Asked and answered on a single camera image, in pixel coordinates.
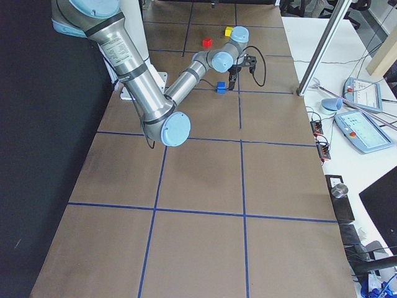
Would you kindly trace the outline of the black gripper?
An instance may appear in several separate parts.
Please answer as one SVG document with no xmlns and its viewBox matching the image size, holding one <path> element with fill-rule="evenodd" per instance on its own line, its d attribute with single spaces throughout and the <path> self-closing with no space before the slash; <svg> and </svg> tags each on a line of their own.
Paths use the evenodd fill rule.
<svg viewBox="0 0 397 298">
<path fill-rule="evenodd" d="M 229 70 L 229 85 L 228 90 L 233 91 L 236 83 L 236 79 L 238 78 L 239 67 L 231 67 Z"/>
</svg>

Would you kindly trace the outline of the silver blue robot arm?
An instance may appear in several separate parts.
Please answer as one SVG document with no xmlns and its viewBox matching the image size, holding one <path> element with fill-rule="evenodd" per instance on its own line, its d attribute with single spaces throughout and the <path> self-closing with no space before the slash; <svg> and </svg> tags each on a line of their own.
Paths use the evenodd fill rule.
<svg viewBox="0 0 397 298">
<path fill-rule="evenodd" d="M 146 139 L 168 147 L 183 144 L 190 133 L 190 119 L 178 105 L 208 70 L 224 73 L 240 62 L 249 41 L 248 29 L 235 27 L 223 47 L 195 54 L 163 91 L 149 60 L 138 1 L 52 1 L 51 9 L 57 32 L 98 43 L 133 99 Z"/>
</svg>

